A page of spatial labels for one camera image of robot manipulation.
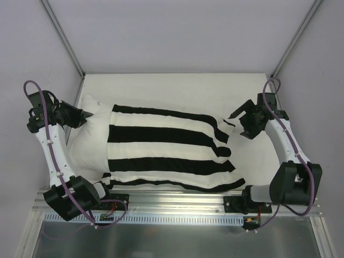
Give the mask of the white pillow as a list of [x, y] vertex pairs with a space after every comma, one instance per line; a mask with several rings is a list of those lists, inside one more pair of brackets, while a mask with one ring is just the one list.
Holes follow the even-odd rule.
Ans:
[[95, 181], [109, 172], [106, 145], [112, 107], [91, 95], [84, 95], [81, 109], [92, 113], [92, 116], [80, 128], [72, 130], [68, 151], [75, 173]]

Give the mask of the black white striped pillowcase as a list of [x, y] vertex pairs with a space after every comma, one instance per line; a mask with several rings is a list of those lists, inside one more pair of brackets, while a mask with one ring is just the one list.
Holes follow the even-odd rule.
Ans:
[[235, 125], [208, 114], [114, 105], [103, 181], [110, 185], [177, 185], [218, 193], [245, 179], [228, 146]]

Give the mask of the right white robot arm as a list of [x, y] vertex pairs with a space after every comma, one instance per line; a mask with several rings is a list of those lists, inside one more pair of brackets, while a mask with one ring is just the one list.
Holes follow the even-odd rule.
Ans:
[[313, 205], [323, 170], [313, 163], [301, 151], [292, 134], [287, 113], [277, 107], [273, 93], [257, 96], [257, 102], [247, 100], [231, 115], [239, 118], [243, 127], [242, 136], [254, 139], [265, 132], [271, 140], [279, 161], [279, 169], [267, 185], [248, 185], [241, 197], [233, 202], [239, 212], [254, 212], [261, 204], [282, 205], [291, 208], [293, 205]]

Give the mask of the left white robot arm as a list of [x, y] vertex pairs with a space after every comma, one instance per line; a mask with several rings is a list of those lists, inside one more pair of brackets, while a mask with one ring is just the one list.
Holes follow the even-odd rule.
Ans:
[[39, 140], [49, 168], [50, 189], [44, 193], [46, 203], [65, 221], [98, 207], [106, 210], [112, 196], [101, 181], [91, 183], [77, 175], [68, 154], [64, 126], [79, 128], [91, 113], [59, 101], [47, 90], [28, 95], [28, 130]]

